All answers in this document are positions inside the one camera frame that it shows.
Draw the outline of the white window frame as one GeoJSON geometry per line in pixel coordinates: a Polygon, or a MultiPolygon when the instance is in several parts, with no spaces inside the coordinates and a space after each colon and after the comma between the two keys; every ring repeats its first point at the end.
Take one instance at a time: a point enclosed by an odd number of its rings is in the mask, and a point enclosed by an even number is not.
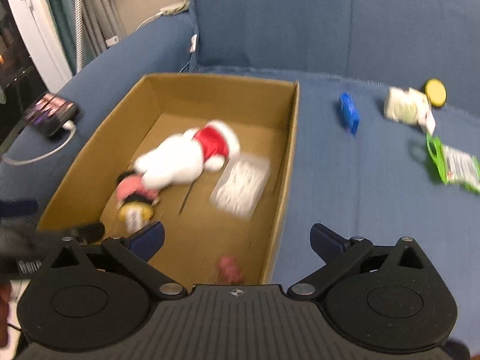
{"type": "Polygon", "coordinates": [[[23,42],[51,92],[72,79],[47,0],[8,0],[23,42]]]}

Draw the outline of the white kitty plush red dress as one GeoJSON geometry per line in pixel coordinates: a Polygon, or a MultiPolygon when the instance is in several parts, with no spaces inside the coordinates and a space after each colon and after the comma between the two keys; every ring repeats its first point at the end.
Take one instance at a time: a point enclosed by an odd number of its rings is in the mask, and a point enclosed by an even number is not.
{"type": "Polygon", "coordinates": [[[190,184],[203,172],[218,172],[241,150],[239,138],[225,122],[211,120],[201,128],[176,133],[133,163],[148,189],[190,184]]]}

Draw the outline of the blue tissue pack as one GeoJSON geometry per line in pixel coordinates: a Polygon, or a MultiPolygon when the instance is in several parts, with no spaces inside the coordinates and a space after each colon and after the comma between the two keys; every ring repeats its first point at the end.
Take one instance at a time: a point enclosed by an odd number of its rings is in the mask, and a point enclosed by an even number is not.
{"type": "Polygon", "coordinates": [[[339,111],[346,130],[353,136],[356,135],[360,124],[360,115],[352,97],[348,93],[343,93],[340,95],[339,111]]]}

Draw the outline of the yellow round sponge puff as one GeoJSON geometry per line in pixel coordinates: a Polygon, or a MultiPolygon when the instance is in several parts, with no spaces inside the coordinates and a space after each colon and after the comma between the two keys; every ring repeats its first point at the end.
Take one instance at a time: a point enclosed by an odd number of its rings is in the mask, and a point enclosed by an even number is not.
{"type": "Polygon", "coordinates": [[[447,90],[442,81],[429,79],[424,85],[425,95],[430,104],[436,108],[442,108],[447,101],[447,90]]]}

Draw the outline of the white USB charger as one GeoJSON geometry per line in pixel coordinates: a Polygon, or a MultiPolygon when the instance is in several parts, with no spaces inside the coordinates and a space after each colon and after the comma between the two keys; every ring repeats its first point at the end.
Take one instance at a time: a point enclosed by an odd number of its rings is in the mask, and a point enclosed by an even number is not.
{"type": "Polygon", "coordinates": [[[419,125],[426,134],[429,134],[430,136],[434,135],[436,121],[434,119],[432,111],[427,111],[425,113],[425,117],[419,120],[419,125]]]}

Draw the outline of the white sofa label tag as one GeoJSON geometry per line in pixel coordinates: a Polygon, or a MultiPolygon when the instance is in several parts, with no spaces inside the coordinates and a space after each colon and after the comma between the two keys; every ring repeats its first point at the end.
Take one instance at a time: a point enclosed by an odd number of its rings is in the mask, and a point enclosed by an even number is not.
{"type": "Polygon", "coordinates": [[[194,34],[190,39],[190,53],[194,54],[197,49],[198,35],[194,34]]]}

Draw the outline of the white power strip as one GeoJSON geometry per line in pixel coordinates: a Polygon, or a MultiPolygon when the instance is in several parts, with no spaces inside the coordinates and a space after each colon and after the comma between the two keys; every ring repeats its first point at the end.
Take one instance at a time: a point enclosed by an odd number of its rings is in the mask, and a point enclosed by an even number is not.
{"type": "Polygon", "coordinates": [[[156,20],[160,17],[175,16],[177,14],[180,14],[180,13],[184,12],[184,11],[187,11],[189,9],[190,3],[191,3],[191,0],[182,0],[180,2],[175,2],[171,5],[167,5],[165,7],[162,7],[160,9],[160,11],[158,11],[154,15],[148,17],[147,19],[144,19],[143,22],[141,22],[137,26],[137,30],[139,30],[143,26],[151,23],[152,21],[154,21],[154,20],[156,20]]]}

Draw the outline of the clear plastic case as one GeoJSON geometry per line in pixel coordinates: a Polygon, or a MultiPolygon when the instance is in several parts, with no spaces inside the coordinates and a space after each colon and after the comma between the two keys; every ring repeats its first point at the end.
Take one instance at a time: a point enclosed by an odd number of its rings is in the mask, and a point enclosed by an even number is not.
{"type": "Polygon", "coordinates": [[[270,176],[270,160],[252,154],[231,158],[210,196],[220,211],[250,219],[262,197],[270,176]]]}

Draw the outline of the pink hat doll keychain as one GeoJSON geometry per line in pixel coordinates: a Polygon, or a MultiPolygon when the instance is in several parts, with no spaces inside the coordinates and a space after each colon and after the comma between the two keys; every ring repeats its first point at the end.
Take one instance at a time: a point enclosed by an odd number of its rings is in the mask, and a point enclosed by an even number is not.
{"type": "Polygon", "coordinates": [[[118,216],[129,234],[141,230],[154,216],[160,192],[143,185],[142,176],[134,171],[121,173],[116,179],[115,198],[118,216]]]}

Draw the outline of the teal curtain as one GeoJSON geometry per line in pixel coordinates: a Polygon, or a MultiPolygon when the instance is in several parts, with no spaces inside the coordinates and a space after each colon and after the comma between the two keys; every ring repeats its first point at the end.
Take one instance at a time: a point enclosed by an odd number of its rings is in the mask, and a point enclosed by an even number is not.
{"type": "Polygon", "coordinates": [[[84,0],[46,0],[49,12],[73,75],[95,58],[86,28],[84,0]]]}

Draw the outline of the black smartphone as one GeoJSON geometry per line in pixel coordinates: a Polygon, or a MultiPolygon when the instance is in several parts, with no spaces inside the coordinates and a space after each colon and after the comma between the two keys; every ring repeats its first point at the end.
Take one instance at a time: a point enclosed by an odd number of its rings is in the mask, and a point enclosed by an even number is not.
{"type": "Polygon", "coordinates": [[[55,135],[80,109],[75,102],[57,94],[44,93],[25,112],[25,123],[44,137],[55,135]]]}

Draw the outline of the blue fabric sofa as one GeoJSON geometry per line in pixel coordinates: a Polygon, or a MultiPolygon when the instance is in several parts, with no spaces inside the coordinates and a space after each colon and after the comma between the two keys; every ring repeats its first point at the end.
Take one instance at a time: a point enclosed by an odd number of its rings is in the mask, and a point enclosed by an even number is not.
{"type": "Polygon", "coordinates": [[[437,78],[448,100],[435,114],[436,133],[479,153],[479,0],[192,0],[188,12],[140,28],[61,89],[82,110],[76,136],[40,163],[3,165],[1,197],[45,207],[96,127],[154,72],[298,81],[295,163],[273,281],[290,286],[318,269],[309,245],[315,223],[379,244],[413,236],[456,299],[453,335],[479,351],[479,195],[444,185],[423,134],[382,112],[391,86],[437,78]],[[360,115],[354,136],[341,119],[343,93],[360,115]]]}

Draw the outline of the white plush green print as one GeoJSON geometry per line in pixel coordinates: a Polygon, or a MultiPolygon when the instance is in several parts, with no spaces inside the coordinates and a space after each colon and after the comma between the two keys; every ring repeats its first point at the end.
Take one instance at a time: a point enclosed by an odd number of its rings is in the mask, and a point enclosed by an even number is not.
{"type": "Polygon", "coordinates": [[[427,96],[414,88],[389,88],[383,115],[406,125],[427,125],[433,114],[427,96]]]}

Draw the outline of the green snack packet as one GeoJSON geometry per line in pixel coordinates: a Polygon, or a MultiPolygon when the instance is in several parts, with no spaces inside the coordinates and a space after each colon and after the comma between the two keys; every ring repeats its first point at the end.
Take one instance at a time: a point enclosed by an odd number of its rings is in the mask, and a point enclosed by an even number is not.
{"type": "Polygon", "coordinates": [[[460,185],[479,194],[479,161],[462,150],[442,143],[437,136],[426,135],[426,149],[445,185],[460,185]]]}

